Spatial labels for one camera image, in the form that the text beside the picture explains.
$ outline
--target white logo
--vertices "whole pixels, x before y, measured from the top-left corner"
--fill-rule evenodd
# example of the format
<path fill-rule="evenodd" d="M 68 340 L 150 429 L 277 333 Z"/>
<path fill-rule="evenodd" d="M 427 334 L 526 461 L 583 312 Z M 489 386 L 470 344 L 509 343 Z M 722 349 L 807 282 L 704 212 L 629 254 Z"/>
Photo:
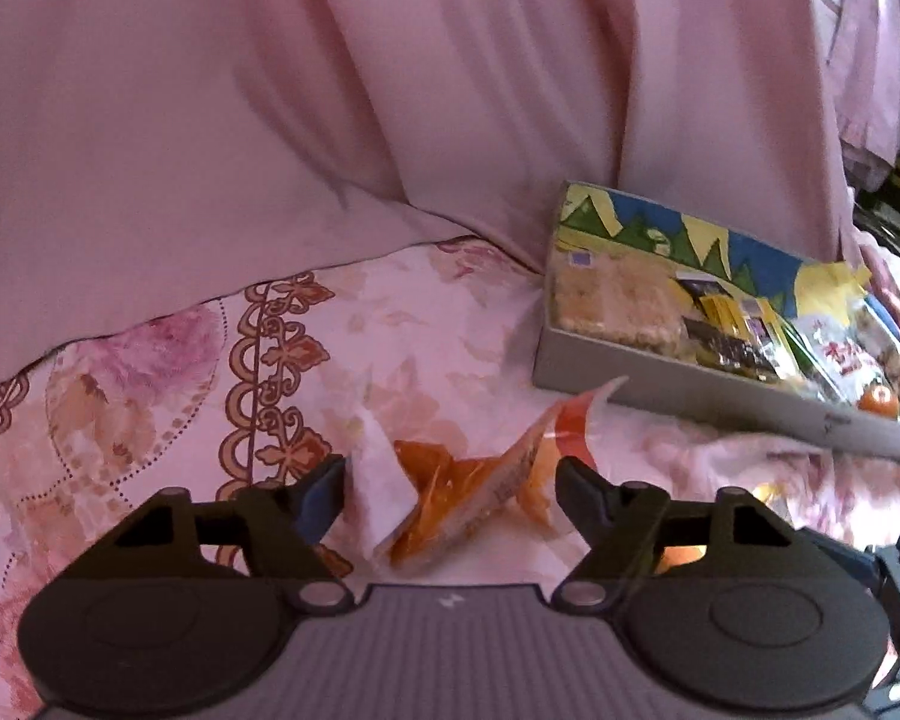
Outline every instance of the white logo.
<path fill-rule="evenodd" d="M 439 598 L 437 600 L 439 600 L 440 605 L 443 608 L 453 608 L 457 604 L 462 604 L 466 599 L 463 598 L 463 595 L 458 595 L 457 593 L 453 592 L 450 593 L 450 595 L 448 595 L 446 598 Z"/>

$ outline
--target round black disc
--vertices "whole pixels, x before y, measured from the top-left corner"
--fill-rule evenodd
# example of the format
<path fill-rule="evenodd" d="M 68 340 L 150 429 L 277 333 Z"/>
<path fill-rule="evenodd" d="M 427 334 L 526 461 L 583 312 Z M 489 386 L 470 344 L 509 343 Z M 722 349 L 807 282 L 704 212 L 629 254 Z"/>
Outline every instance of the round black disc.
<path fill-rule="evenodd" d="M 58 580 L 20 621 L 47 701 L 88 714 L 177 714 L 233 693 L 268 662 L 281 608 L 245 578 Z"/>
<path fill-rule="evenodd" d="M 813 712 L 861 696 L 887 650 L 883 610 L 852 583 L 660 577 L 626 609 L 650 671 L 711 706 Z"/>

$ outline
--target metal screw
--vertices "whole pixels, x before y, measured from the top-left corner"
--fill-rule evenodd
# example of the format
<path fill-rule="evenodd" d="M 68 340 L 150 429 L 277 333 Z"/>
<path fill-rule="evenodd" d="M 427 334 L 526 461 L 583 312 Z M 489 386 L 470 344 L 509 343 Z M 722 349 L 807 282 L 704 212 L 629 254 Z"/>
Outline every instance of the metal screw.
<path fill-rule="evenodd" d="M 595 607 L 607 600 L 607 591 L 595 581 L 569 581 L 560 589 L 560 595 L 574 607 Z"/>
<path fill-rule="evenodd" d="M 299 591 L 303 603 L 317 608 L 333 608 L 343 603 L 346 590 L 336 581 L 311 581 Z"/>
<path fill-rule="evenodd" d="M 893 683 L 887 691 L 887 698 L 895 704 L 900 702 L 900 683 Z"/>

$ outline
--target gray gripper base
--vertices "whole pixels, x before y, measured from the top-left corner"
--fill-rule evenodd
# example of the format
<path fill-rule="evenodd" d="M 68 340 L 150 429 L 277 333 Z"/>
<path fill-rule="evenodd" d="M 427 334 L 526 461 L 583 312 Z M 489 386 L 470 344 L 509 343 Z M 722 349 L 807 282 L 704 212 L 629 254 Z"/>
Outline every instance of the gray gripper base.
<path fill-rule="evenodd" d="M 311 618 L 256 683 L 199 720 L 727 720 L 655 683 L 612 628 L 534 586 L 378 586 Z M 40 720 L 84 720 L 48 707 Z M 865 720 L 844 707 L 814 720 Z"/>

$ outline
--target cardboard box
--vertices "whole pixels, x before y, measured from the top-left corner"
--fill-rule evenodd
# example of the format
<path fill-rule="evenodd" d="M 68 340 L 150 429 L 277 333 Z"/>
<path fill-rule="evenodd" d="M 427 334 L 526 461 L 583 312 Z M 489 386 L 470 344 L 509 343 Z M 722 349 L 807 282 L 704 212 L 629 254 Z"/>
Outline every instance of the cardboard box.
<path fill-rule="evenodd" d="M 586 206 L 586 201 L 581 201 L 581 195 L 586 193 L 600 193 L 600 196 L 596 201 L 591 199 L 591 203 Z M 610 210 L 607 210 L 607 201 L 610 201 Z M 567 218 L 580 208 L 583 211 L 577 215 L 578 222 L 572 227 L 567 226 Z M 604 228 L 602 232 L 597 225 L 598 220 Z M 674 225 L 680 221 L 683 222 L 680 228 L 682 231 L 674 232 Z M 716 256 L 724 264 L 730 263 L 729 268 L 716 265 L 717 270 L 723 267 L 724 271 L 733 271 L 725 272 L 729 277 L 728 283 L 759 286 L 760 269 L 763 265 L 757 260 L 765 254 L 767 260 L 764 264 L 768 264 L 769 274 L 767 281 L 777 286 L 784 284 L 780 274 L 789 268 L 793 275 L 791 281 L 794 285 L 797 284 L 800 263 L 803 263 L 799 258 L 754 242 L 748 236 L 732 231 L 721 232 L 722 228 L 716 225 L 710 225 L 713 229 L 707 231 L 705 226 L 699 227 L 699 224 L 706 225 L 701 220 L 679 215 L 643 197 L 592 185 L 569 184 L 566 187 L 566 201 L 560 213 L 557 234 L 562 231 L 573 239 L 572 247 L 600 250 L 600 242 L 590 240 L 588 236 L 612 242 L 615 236 L 626 232 L 626 240 L 632 241 L 634 229 L 647 229 L 650 232 L 648 240 L 651 242 L 676 240 L 679 236 L 680 251 L 677 256 L 685 259 L 686 242 L 683 239 L 687 228 L 703 229 L 703 237 L 707 239 L 707 236 L 712 236 L 714 244 L 706 257 L 701 256 L 700 259 L 710 261 L 713 266 L 716 259 L 711 255 L 717 252 Z M 661 226 L 668 228 L 662 234 Z M 721 245 L 732 250 L 734 243 L 738 241 L 742 242 L 739 251 L 746 253 L 743 260 L 740 253 L 733 256 L 730 252 L 718 251 Z M 669 253 L 670 249 L 665 243 L 663 245 L 662 251 Z M 615 394 L 614 402 L 706 422 L 729 430 L 775 433 L 812 445 L 900 461 L 900 424 L 892 420 L 863 413 L 850 406 L 830 405 L 803 398 L 783 389 L 731 373 L 708 370 L 691 362 L 681 362 L 560 329 L 554 324 L 553 277 L 551 266 L 546 278 L 544 325 L 533 367 L 535 386 L 576 394 L 597 388 L 617 376 L 629 376 L 629 381 Z M 786 314 L 788 307 L 790 311 L 796 310 L 797 298 L 792 292 L 783 290 L 782 293 L 769 297 L 784 309 L 781 314 Z"/>

